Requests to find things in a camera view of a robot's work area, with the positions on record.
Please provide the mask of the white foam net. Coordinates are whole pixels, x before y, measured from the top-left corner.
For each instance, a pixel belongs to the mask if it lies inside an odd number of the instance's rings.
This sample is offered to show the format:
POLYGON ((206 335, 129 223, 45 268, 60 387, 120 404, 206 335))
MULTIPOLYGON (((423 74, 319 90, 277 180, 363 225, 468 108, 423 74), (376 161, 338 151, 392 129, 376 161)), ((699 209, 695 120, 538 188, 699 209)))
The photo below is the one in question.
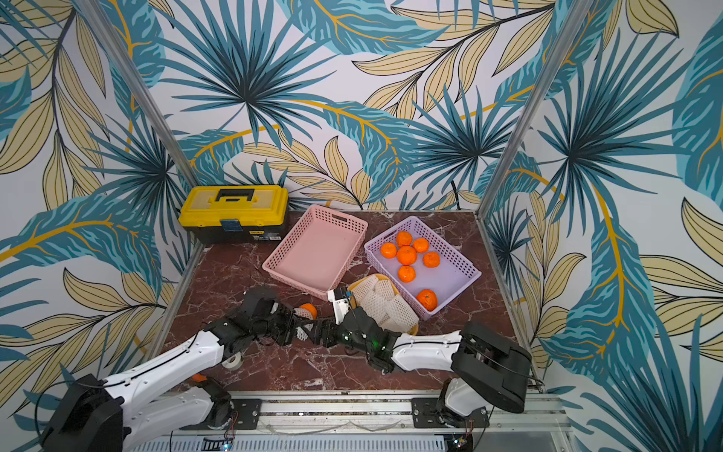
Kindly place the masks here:
POLYGON ((397 295, 395 287, 389 279, 378 279, 374 293, 384 301, 391 301, 397 295))
POLYGON ((419 329, 419 318, 401 296, 395 295, 391 301, 387 301, 385 309, 388 316, 384 322, 385 329, 396 333, 416 335, 419 329))
POLYGON ((309 339, 309 324, 306 322, 298 322, 296 324, 296 337, 299 341, 307 341, 309 339))
POLYGON ((371 294, 374 293, 374 287, 378 278, 374 275, 370 275, 363 280, 359 280, 350 286, 352 296, 358 304, 361 304, 371 294))
POLYGON ((382 325, 390 319, 387 311, 387 299, 376 292, 368 293, 361 301, 361 308, 373 318, 378 325, 382 325))

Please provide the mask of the netted orange end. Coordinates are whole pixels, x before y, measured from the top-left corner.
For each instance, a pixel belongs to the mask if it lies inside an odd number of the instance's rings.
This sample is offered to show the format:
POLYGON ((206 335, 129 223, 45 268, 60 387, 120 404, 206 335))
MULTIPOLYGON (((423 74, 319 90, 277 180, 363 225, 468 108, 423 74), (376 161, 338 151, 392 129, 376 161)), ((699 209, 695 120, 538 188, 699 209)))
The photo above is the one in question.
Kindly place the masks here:
POLYGON ((402 266, 397 273, 398 280, 403 284, 409 284, 416 279, 416 271, 412 266, 402 266))

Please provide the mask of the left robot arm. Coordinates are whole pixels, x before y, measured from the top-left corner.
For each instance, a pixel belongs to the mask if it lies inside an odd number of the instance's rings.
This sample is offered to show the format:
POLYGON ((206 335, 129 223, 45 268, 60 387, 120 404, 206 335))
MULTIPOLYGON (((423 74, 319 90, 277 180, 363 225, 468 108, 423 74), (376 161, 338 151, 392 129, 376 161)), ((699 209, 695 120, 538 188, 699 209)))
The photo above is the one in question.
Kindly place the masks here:
POLYGON ((45 451, 127 451, 187 426, 231 429, 233 399, 222 385, 203 378, 181 395, 165 393, 217 365, 240 367, 255 341, 285 346, 301 323, 317 317, 313 307, 290 308, 267 287, 255 287, 241 305, 205 325, 186 342, 154 359, 105 379, 88 374, 71 382, 39 443, 45 451))

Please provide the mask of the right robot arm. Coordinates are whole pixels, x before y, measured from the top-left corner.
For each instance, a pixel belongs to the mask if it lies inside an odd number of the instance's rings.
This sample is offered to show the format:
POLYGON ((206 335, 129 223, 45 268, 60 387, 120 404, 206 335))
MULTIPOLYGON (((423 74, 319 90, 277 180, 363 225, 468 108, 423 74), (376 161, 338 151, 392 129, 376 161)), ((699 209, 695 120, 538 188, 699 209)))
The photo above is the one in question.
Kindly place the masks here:
POLYGON ((302 329, 316 345, 361 352, 371 367, 385 374, 452 373, 436 408, 444 422, 461 421, 491 408, 512 414, 525 410, 532 379, 530 353, 481 324, 469 322, 448 334, 410 335, 384 330, 363 309, 355 308, 340 321, 320 319, 302 329))

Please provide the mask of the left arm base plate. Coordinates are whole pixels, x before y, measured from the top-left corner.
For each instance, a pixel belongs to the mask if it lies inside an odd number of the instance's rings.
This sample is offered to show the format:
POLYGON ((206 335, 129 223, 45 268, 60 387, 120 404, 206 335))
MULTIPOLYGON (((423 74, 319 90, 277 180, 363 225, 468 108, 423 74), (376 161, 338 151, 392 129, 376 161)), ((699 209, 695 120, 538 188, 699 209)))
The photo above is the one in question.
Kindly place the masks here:
POLYGON ((203 422, 183 427, 183 431, 255 431, 261 407, 261 399, 232 399, 222 408, 214 408, 203 422))

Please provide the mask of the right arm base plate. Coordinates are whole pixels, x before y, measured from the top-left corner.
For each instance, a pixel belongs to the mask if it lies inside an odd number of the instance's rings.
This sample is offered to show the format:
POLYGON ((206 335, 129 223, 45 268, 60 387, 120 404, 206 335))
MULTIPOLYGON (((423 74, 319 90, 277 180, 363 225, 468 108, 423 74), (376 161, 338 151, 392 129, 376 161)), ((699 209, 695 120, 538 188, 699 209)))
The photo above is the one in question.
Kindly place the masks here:
POLYGON ((462 416, 444 408, 442 401, 434 397, 416 397, 410 404, 416 429, 482 429, 490 425, 490 413, 485 408, 462 416))

